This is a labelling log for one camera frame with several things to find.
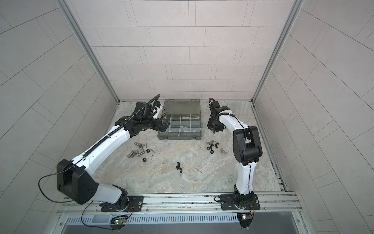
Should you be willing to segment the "silver wing nut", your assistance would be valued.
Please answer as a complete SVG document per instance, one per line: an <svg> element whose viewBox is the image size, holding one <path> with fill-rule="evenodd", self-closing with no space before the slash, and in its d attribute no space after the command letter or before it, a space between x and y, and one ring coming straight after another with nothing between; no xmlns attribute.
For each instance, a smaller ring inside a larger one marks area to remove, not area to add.
<svg viewBox="0 0 374 234"><path fill-rule="evenodd" d="M224 155L227 155L227 154L228 154L228 152L226 152L223 148L220 149L220 152L221 152L222 154L224 154Z"/></svg>

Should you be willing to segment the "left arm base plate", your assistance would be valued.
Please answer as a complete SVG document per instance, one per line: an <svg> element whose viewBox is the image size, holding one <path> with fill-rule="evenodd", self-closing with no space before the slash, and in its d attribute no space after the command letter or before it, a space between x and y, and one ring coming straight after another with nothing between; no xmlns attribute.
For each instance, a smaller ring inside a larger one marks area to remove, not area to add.
<svg viewBox="0 0 374 234"><path fill-rule="evenodd" d="M116 203L101 203L101 212L140 212L143 205L143 196L121 197Z"/></svg>

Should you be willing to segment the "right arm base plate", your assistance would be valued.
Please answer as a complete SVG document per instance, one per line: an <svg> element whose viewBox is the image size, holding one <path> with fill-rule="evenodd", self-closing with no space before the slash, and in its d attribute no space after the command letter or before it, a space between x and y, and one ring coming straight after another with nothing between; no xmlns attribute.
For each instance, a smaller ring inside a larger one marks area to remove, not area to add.
<svg viewBox="0 0 374 234"><path fill-rule="evenodd" d="M221 205L223 211L260 210L258 196L254 193L239 195L238 193L219 195L214 200Z"/></svg>

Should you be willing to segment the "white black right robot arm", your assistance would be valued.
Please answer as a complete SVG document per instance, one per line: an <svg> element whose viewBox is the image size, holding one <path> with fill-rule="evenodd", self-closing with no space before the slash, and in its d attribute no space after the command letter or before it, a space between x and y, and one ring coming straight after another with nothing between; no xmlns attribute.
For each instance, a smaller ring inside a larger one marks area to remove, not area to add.
<svg viewBox="0 0 374 234"><path fill-rule="evenodd" d="M238 178L234 186L234 203L245 206L254 198L253 180L255 169L263 155L259 130L240 121L227 106L209 98L211 111L207 124L209 130L222 132L228 129L233 136L233 154L237 161Z"/></svg>

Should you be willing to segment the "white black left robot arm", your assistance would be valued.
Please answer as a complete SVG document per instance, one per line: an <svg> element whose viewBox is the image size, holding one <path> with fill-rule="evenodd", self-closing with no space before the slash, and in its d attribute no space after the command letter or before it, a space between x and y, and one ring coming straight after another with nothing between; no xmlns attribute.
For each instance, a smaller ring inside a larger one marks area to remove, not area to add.
<svg viewBox="0 0 374 234"><path fill-rule="evenodd" d="M61 160L56 167L56 187L72 201L82 205L99 201L111 210L128 207L127 191L119 186L97 183L92 175L119 146L152 129L164 132L169 126L165 110L156 95L148 102L137 102L130 116L123 116L93 146L72 160Z"/></svg>

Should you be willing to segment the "grey compartment organizer box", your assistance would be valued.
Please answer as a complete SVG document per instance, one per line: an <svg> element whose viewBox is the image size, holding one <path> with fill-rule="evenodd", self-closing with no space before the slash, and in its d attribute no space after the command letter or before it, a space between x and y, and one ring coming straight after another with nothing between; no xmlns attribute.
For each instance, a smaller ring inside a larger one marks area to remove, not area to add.
<svg viewBox="0 0 374 234"><path fill-rule="evenodd" d="M165 119L169 127L164 132L159 132L159 140L200 140L201 104L199 99L166 99Z"/></svg>

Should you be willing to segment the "silver spacer cluster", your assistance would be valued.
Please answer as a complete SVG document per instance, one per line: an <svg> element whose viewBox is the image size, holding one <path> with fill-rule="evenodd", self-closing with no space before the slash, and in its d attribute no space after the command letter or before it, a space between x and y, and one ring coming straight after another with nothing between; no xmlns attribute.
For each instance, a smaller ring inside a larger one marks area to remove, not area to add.
<svg viewBox="0 0 374 234"><path fill-rule="evenodd" d="M127 158L133 158L134 156L140 157L141 155L145 154L144 144L135 142L134 145L138 147L136 150L132 150L128 155Z"/></svg>

